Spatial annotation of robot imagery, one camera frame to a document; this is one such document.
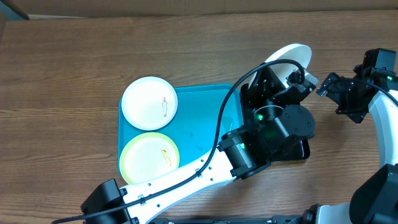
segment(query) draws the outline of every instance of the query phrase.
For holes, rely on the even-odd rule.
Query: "blue tray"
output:
[[[155,130],[168,136],[180,152],[180,167],[211,149],[216,133],[217,117],[230,84],[185,86],[175,88],[178,108],[173,120]],[[238,90],[229,98],[221,121],[219,141],[223,134],[243,125],[241,101]],[[119,102],[118,161],[126,144],[134,137],[145,133],[127,122]]]

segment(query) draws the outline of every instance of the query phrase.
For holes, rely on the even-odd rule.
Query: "black cable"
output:
[[[240,84],[243,83],[243,81],[245,81],[245,79],[249,78],[253,73],[257,72],[258,70],[260,70],[262,68],[265,68],[265,67],[268,67],[268,66],[271,66],[271,65],[280,64],[280,63],[290,63],[290,64],[293,64],[293,65],[296,65],[298,67],[298,69],[300,70],[300,73],[301,73],[300,82],[301,82],[301,84],[302,84],[302,82],[304,82],[304,78],[305,78],[304,68],[298,62],[296,62],[294,60],[289,60],[289,59],[278,59],[278,60],[275,60],[275,61],[267,62],[265,64],[262,64],[262,65],[260,65],[260,66],[258,66],[256,68],[252,69],[250,72],[247,72],[247,74],[242,76],[231,87],[231,89],[226,94],[226,96],[225,96],[225,98],[223,100],[223,103],[221,104],[220,112],[218,113],[217,126],[216,126],[216,135],[215,135],[215,139],[214,139],[214,143],[213,143],[213,148],[211,149],[210,155],[209,155],[208,159],[206,160],[206,162],[204,163],[204,165],[195,174],[193,174],[192,176],[190,176],[186,180],[184,180],[184,181],[182,181],[182,182],[180,182],[180,183],[178,183],[176,185],[173,185],[173,186],[171,186],[171,187],[169,187],[167,189],[161,190],[160,192],[154,193],[152,195],[148,195],[148,196],[146,196],[144,198],[141,198],[139,200],[135,200],[133,202],[129,202],[129,203],[125,204],[125,205],[121,205],[119,207],[112,208],[112,209],[109,209],[109,210],[105,210],[105,211],[102,211],[102,212],[92,213],[92,214],[89,214],[89,215],[78,215],[78,216],[75,216],[75,217],[61,218],[61,219],[53,221],[51,224],[65,223],[65,222],[71,222],[71,221],[76,221],[76,220],[87,220],[89,218],[97,217],[99,215],[104,215],[104,214],[107,214],[107,213],[116,212],[116,211],[128,208],[130,206],[137,205],[138,203],[143,203],[146,200],[150,200],[150,199],[155,198],[157,196],[160,196],[160,195],[162,195],[164,193],[170,192],[170,191],[172,191],[174,189],[177,189],[177,188],[183,186],[184,184],[190,182],[191,180],[199,177],[201,175],[201,173],[207,168],[207,166],[209,165],[211,159],[214,156],[214,153],[216,152],[216,148],[217,148],[217,144],[218,144],[218,136],[220,135],[221,119],[222,119],[222,116],[223,116],[225,105],[228,102],[228,99],[230,98],[232,93],[235,91],[235,89],[237,89],[237,87]]]
[[[398,106],[398,100],[396,100],[388,91],[384,90],[383,88],[379,87],[378,85],[375,85],[373,83],[369,83],[369,82],[364,81],[364,80],[357,80],[357,79],[354,79],[354,78],[341,78],[339,80],[335,80],[335,81],[327,84],[327,86],[325,87],[326,90],[329,91],[330,93],[340,93],[340,92],[343,92],[343,91],[348,91],[348,90],[341,90],[340,92],[333,91],[333,90],[330,91],[330,87],[333,84],[338,83],[338,82],[362,83],[362,84],[365,84],[365,85],[369,85],[369,86],[381,91],[382,93],[384,93],[386,96],[388,96],[388,98],[390,98],[390,100],[392,102],[394,102],[396,104],[396,106]],[[360,111],[352,111],[352,112],[348,111],[348,112],[339,112],[339,114],[355,114],[355,113],[359,113],[359,112]]]

